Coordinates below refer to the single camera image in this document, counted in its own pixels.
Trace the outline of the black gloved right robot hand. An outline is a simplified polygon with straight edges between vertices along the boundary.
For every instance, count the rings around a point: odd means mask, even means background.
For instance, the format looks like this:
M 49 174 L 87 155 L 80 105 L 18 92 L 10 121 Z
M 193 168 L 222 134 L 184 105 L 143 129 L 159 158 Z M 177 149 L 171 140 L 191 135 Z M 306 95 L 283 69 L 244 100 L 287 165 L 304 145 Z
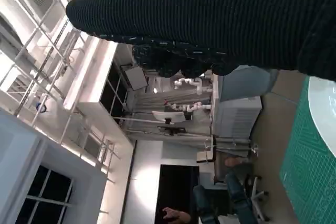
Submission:
M 161 77 L 225 76 L 240 65 L 335 80 L 335 0 L 71 0 L 88 35 L 132 45 Z

